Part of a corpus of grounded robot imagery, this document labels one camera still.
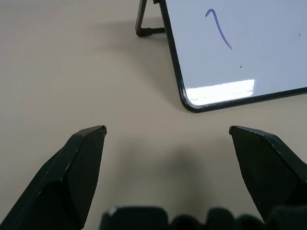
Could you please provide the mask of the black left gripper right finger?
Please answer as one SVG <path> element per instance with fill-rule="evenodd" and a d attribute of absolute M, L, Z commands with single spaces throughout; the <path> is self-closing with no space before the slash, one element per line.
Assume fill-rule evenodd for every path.
<path fill-rule="evenodd" d="M 263 220 L 277 206 L 307 203 L 307 165 L 278 136 L 230 126 L 242 178 Z"/>

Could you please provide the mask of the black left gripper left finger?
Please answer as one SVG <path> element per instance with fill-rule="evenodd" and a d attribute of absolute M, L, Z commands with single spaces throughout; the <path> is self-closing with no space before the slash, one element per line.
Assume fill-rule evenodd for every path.
<path fill-rule="evenodd" d="M 36 173 L 2 230 L 81 230 L 95 194 L 106 126 L 73 134 Z"/>

